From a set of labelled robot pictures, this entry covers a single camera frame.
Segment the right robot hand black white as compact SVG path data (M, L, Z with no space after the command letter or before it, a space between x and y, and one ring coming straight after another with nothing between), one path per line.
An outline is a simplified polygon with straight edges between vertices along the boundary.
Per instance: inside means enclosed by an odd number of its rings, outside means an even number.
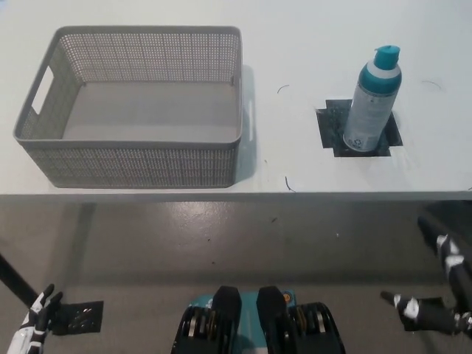
M432 330L454 336L471 335L471 264L452 235L440 231L426 218L417 225L426 245L434 252L456 300L452 308L433 299L420 299L388 291L381 298L396 309L406 331Z

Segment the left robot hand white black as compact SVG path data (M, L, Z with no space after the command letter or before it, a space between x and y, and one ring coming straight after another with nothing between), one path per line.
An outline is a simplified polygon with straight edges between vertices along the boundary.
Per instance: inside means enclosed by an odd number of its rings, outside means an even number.
M55 295L53 283L42 291L29 308L24 320L14 333L7 354L41 354L46 337L60 308L63 292Z

